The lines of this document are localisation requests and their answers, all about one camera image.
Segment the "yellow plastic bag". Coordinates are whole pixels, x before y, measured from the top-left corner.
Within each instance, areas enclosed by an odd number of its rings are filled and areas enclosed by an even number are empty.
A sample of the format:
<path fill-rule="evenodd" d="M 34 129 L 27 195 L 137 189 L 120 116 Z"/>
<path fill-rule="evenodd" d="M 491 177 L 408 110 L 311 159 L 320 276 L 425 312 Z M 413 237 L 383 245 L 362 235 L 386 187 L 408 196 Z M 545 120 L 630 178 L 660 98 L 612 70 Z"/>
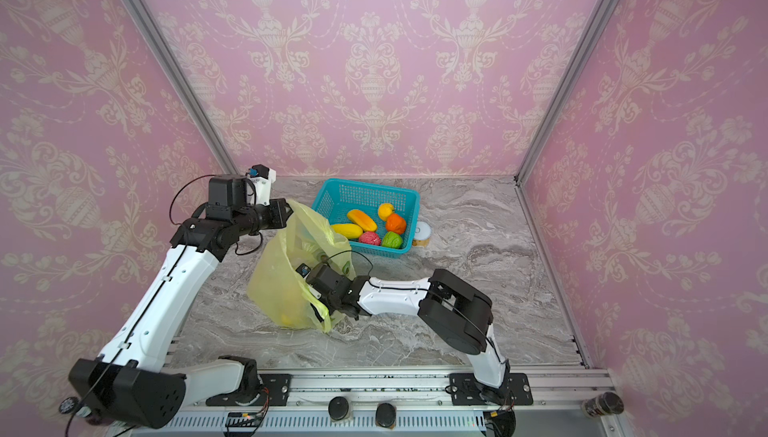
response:
<path fill-rule="evenodd" d="M 276 325 L 290 330 L 330 332 L 343 316 L 321 303 L 298 268 L 315 267 L 325 257 L 345 278 L 356 276 L 349 240 L 333 231 L 327 218 L 289 199 L 287 226 L 269 240 L 258 259 L 246 294 Z"/>

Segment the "pink toy fruit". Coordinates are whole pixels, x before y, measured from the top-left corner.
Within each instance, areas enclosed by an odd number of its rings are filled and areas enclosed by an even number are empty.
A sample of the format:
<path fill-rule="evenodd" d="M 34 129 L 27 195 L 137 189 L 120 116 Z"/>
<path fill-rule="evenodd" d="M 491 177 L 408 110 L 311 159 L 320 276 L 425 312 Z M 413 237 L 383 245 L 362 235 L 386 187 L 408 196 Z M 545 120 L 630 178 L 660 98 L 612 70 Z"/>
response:
<path fill-rule="evenodd" d="M 369 245 L 369 246 L 380 246 L 381 245 L 381 238 L 376 232 L 364 232 L 358 239 L 357 242 L 363 245 Z"/>

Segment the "green toy vegetable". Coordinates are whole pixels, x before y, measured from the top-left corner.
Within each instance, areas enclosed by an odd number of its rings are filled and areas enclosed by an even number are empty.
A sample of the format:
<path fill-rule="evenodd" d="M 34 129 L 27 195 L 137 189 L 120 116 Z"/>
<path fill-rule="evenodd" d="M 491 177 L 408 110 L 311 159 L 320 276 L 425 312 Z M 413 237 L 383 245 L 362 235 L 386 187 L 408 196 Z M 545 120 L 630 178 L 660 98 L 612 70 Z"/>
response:
<path fill-rule="evenodd" d="M 388 249 L 399 250 L 403 246 L 403 238 L 396 232 L 388 231 L 381 239 L 381 246 Z"/>

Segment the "orange-yellow toy mango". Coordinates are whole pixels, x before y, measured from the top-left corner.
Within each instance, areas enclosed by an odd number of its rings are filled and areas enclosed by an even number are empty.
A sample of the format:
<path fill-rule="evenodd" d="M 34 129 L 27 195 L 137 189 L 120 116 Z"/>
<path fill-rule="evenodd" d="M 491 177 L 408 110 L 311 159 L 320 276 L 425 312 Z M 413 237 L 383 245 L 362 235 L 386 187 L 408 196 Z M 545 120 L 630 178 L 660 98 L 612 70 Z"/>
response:
<path fill-rule="evenodd" d="M 365 212 L 359 209 L 350 210 L 347 213 L 347 218 L 352 223 L 359 226 L 364 233 L 366 232 L 375 233 L 378 230 L 377 223 L 368 214 L 366 214 Z"/>

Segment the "orange toy fruit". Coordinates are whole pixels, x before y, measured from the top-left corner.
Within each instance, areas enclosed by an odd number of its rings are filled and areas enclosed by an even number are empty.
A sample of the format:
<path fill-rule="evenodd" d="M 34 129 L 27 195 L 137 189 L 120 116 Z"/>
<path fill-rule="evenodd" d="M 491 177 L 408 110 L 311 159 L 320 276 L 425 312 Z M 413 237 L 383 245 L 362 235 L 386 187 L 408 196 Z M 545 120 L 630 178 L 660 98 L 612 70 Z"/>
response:
<path fill-rule="evenodd" d="M 386 220 L 387 232 L 403 235 L 407 230 L 406 220 L 396 213 L 392 213 Z"/>

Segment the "small yellow toy lemon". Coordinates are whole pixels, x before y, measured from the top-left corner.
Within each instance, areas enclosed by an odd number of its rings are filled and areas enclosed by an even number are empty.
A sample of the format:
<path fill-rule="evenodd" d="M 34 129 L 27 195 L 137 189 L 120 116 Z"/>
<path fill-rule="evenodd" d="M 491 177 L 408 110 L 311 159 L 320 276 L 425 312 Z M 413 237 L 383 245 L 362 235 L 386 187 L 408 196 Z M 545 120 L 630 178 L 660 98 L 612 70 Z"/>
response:
<path fill-rule="evenodd" d="M 384 222 L 395 212 L 394 206 L 391 203 L 383 203 L 378 207 L 378 218 Z"/>

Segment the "yellow toy fruit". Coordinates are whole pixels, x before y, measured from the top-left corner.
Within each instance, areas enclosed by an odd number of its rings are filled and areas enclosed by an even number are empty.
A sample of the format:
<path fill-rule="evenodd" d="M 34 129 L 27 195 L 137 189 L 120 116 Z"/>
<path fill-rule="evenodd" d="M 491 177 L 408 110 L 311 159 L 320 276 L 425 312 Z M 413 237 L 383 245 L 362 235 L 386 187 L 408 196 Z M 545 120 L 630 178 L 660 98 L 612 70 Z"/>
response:
<path fill-rule="evenodd" d="M 334 224 L 331 228 L 335 233 L 350 241 L 356 241 L 364 234 L 364 230 L 359 225 L 353 223 Z"/>

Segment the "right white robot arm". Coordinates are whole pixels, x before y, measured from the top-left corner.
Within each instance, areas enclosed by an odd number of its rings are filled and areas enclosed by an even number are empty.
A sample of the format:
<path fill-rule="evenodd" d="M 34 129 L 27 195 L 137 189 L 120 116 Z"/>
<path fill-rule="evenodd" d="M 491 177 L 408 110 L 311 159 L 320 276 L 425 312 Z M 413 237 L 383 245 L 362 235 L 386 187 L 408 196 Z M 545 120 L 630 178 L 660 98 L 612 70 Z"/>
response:
<path fill-rule="evenodd" d="M 494 335 L 490 297 L 445 269 L 415 281 L 386 281 L 371 276 L 349 279 L 329 261 L 297 268 L 310 292 L 327 311 L 357 320 L 383 314 L 421 319 L 453 349 L 465 354 L 475 387 L 484 402 L 513 403 L 510 364 Z"/>

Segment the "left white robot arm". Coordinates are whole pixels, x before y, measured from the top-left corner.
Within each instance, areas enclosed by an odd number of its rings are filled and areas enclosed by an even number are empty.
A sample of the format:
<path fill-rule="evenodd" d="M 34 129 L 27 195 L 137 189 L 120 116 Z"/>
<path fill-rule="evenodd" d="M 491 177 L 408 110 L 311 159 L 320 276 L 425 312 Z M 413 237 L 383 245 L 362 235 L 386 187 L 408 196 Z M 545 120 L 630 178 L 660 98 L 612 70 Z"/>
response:
<path fill-rule="evenodd" d="M 76 395 L 61 403 L 60 413 L 92 426 L 159 429 L 180 409 L 213 397 L 248 405 L 265 396 L 253 359 L 224 356 L 185 370 L 169 370 L 166 362 L 202 285 L 229 250 L 243 236 L 286 227 L 292 209 L 271 198 L 275 180 L 263 165 L 209 176 L 207 201 L 178 225 L 131 316 L 95 358 L 73 365 L 68 381 Z"/>

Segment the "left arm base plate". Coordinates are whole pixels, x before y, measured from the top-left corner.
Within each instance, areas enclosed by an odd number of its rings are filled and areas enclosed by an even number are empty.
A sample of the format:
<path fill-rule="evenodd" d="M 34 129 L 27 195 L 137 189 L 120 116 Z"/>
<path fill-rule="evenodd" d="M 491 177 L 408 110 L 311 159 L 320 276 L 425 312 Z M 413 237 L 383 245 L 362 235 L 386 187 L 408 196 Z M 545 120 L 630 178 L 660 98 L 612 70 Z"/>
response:
<path fill-rule="evenodd" d="M 260 387 L 256 393 L 244 394 L 232 392 L 219 394 L 205 401 L 207 407 L 262 407 L 269 402 L 270 407 L 284 407 L 290 394 L 292 376 L 288 373 L 260 373 Z"/>

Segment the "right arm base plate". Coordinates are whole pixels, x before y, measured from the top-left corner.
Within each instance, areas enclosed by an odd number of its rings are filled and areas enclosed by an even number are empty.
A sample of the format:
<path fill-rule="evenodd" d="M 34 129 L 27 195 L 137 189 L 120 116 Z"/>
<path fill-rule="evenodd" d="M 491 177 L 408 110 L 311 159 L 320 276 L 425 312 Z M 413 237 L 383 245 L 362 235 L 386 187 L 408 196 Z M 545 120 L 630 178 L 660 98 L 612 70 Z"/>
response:
<path fill-rule="evenodd" d="M 454 406 L 495 405 L 531 406 L 534 398 L 526 374 L 511 373 L 504 377 L 499 388 L 479 383 L 472 373 L 453 373 L 445 391 Z"/>

